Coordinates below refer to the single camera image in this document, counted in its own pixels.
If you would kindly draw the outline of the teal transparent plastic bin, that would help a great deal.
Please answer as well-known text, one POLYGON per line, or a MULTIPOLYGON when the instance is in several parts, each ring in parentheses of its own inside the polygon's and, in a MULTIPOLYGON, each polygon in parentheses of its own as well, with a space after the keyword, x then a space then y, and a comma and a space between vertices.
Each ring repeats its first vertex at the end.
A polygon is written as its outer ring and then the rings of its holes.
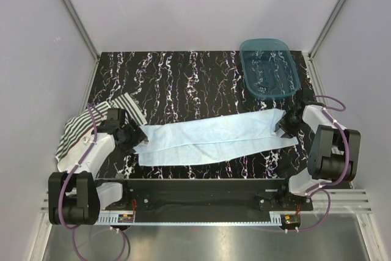
POLYGON ((239 47, 246 87, 257 100, 293 96, 301 82, 288 46, 277 39, 250 39, 239 47))

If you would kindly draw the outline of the light blue towel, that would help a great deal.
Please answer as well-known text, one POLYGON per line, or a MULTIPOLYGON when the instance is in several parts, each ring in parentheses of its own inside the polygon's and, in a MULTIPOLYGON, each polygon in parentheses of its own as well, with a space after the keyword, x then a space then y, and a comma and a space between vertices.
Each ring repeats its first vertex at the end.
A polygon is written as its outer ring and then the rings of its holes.
POLYGON ((268 150, 292 147, 296 138, 275 130, 285 114, 267 109, 188 122, 145 125, 148 141, 135 147, 140 166, 192 166, 220 163, 268 150))

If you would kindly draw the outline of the green white striped towel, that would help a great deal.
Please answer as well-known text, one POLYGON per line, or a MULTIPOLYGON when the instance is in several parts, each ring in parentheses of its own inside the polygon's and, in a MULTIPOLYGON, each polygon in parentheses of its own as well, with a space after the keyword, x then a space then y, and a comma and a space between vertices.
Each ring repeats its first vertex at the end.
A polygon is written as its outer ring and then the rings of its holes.
POLYGON ((72 117, 65 124, 64 134, 55 155, 57 168, 60 172, 68 167, 73 167, 79 161, 93 140, 92 121, 94 120, 97 125, 100 125, 107 118, 108 110, 111 108, 126 110, 128 112, 125 118, 126 122, 133 119, 139 126, 147 124, 141 108, 128 93, 122 94, 112 101, 97 104, 92 108, 92 113, 85 110, 80 115, 72 117))

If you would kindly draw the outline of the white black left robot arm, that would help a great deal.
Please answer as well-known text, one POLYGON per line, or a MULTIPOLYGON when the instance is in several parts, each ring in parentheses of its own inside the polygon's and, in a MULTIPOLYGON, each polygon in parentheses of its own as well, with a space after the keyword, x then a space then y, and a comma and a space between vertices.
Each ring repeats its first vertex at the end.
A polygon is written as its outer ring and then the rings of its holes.
POLYGON ((97 222, 101 209, 115 205, 124 210, 132 195, 117 182, 97 185, 95 177, 115 150, 127 155, 147 141, 146 134, 127 110, 109 108, 102 114, 88 109, 65 132, 57 154, 57 172, 48 179, 48 214, 51 224, 75 229, 97 222))

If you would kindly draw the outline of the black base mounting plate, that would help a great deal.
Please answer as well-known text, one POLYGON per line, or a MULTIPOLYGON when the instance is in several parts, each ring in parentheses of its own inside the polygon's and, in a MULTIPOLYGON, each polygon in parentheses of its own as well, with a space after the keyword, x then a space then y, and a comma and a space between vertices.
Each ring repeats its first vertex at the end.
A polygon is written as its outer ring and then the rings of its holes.
POLYGON ((313 210, 312 201, 288 193, 283 179, 121 180, 123 197, 104 209, 128 225, 262 225, 273 212, 313 210))

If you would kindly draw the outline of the aluminium front rail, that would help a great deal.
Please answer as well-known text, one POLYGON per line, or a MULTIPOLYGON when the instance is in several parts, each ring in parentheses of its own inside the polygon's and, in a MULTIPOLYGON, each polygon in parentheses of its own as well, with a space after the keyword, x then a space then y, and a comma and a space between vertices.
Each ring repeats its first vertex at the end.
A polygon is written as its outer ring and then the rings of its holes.
POLYGON ((175 196, 173 199, 167 197, 158 199, 157 196, 135 197, 137 202, 137 211, 149 211, 157 209, 163 205, 181 205, 181 206, 240 206, 255 207, 258 205, 262 211, 296 211, 300 206, 300 211, 323 211, 330 208, 331 213, 371 213, 370 203, 365 191, 361 189, 325 189, 324 191, 315 191, 311 197, 297 196, 290 204, 279 204, 274 190, 266 192, 266 196, 237 194, 225 192, 222 194, 197 194, 199 199, 190 198, 185 195, 182 199, 175 196))

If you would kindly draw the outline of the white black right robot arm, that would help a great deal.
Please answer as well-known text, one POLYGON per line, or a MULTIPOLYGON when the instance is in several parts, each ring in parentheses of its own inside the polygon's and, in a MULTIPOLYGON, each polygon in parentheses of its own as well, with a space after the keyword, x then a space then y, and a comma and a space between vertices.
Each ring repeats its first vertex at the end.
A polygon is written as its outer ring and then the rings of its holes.
POLYGON ((325 104, 317 102, 308 89, 296 92, 294 105, 276 123, 282 138, 295 138, 303 125, 314 132, 307 167, 290 177, 277 195, 279 206, 291 210, 299 197, 309 197, 326 186, 351 182, 357 174, 361 135, 341 125, 325 104))

